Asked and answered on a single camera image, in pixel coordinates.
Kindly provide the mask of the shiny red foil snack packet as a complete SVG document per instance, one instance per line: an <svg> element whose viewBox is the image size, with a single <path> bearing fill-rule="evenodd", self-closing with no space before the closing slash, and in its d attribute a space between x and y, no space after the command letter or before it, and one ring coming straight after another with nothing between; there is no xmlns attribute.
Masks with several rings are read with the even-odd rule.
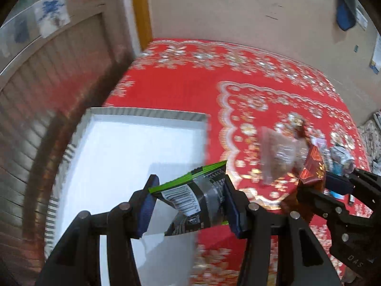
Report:
<svg viewBox="0 0 381 286"><path fill-rule="evenodd" d="M326 186L326 167L318 148L314 145L309 146L304 164L301 170L297 173L298 184L296 188L281 201L280 207L283 214L290 214L296 211L307 222L310 223L313 218L312 200L306 197L302 201L298 200L298 195L301 192L316 191L319 193L324 192Z"/></svg>

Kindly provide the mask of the clear bag of brown snacks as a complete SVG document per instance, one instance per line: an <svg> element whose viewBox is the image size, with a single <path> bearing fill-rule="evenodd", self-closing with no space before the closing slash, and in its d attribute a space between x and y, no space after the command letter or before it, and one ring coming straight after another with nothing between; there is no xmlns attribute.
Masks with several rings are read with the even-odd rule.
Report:
<svg viewBox="0 0 381 286"><path fill-rule="evenodd" d="M299 176L309 152L305 138L284 136L267 127L260 131L262 183L270 185L288 173Z"/></svg>

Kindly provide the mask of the black green snack packet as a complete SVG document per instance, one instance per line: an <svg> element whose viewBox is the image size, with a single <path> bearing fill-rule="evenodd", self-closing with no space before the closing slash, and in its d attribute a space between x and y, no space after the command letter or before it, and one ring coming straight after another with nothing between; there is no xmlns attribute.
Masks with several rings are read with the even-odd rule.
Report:
<svg viewBox="0 0 381 286"><path fill-rule="evenodd" d="M225 222L226 161L198 167L172 181L149 188L150 194L178 211L165 232L176 236Z"/></svg>

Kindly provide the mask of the light blue candy wrapper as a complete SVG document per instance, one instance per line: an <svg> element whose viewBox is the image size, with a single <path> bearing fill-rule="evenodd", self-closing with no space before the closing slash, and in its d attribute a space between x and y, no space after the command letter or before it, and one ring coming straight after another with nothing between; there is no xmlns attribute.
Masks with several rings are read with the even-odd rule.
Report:
<svg viewBox="0 0 381 286"><path fill-rule="evenodd" d="M338 176L351 174L355 169L355 158L343 146L335 145L330 148L331 159L333 161L332 172Z"/></svg>

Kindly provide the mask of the floral fabric sofa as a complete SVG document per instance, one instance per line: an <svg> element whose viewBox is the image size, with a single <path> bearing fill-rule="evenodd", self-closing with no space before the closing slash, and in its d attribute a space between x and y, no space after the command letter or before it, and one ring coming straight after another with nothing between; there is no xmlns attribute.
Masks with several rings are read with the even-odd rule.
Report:
<svg viewBox="0 0 381 286"><path fill-rule="evenodd" d="M358 131L366 149L371 172L380 176L380 111L374 112Z"/></svg>

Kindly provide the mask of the red floral tablecloth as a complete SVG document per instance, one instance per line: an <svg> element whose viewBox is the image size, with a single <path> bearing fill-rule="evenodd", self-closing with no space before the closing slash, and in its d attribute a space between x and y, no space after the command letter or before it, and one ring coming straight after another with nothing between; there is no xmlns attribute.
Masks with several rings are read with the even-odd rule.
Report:
<svg viewBox="0 0 381 286"><path fill-rule="evenodd" d="M205 165L226 161L225 222L196 231L191 285L344 285L345 264L330 254L327 221L281 212L297 186L292 173L262 183L260 131L305 138L326 167L324 195L351 215L370 208L329 187L330 148L345 147L355 169L369 172L365 148L342 98L319 71L246 46L204 41L154 41L105 101L208 116Z"/></svg>

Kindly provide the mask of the white striped storage box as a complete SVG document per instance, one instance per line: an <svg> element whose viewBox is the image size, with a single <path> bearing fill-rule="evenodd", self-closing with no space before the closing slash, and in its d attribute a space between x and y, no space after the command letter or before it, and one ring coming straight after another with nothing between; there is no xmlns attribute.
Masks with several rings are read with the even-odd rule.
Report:
<svg viewBox="0 0 381 286"><path fill-rule="evenodd" d="M160 183L205 165L206 114L93 107L82 116L55 177L45 225L49 256L75 216L107 212L129 200L150 175ZM165 236L176 216L158 201L147 232L132 247L143 285L188 285L196 233Z"/></svg>

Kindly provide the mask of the wall calendar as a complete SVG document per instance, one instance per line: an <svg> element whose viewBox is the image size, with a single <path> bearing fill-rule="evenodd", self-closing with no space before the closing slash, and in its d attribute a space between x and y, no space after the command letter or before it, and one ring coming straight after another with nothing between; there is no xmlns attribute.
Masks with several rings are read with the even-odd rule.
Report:
<svg viewBox="0 0 381 286"><path fill-rule="evenodd" d="M373 50L373 55L369 63L369 67L374 73L379 74L381 69L381 37L377 33L375 48Z"/></svg>

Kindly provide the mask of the blue bag on wall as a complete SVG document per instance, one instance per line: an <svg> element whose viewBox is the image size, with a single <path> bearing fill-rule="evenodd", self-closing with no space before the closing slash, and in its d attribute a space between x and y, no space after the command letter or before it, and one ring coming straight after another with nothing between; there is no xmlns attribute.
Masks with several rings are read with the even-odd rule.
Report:
<svg viewBox="0 0 381 286"><path fill-rule="evenodd" d="M336 23L343 31L347 31L356 25L355 0L336 0Z"/></svg>

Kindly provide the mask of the yellow door frame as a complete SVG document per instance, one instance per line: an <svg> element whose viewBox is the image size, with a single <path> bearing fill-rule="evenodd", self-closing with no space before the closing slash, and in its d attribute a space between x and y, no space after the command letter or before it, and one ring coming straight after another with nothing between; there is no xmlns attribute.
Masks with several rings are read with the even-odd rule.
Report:
<svg viewBox="0 0 381 286"><path fill-rule="evenodd" d="M149 0L132 0L140 47L145 50L152 41Z"/></svg>

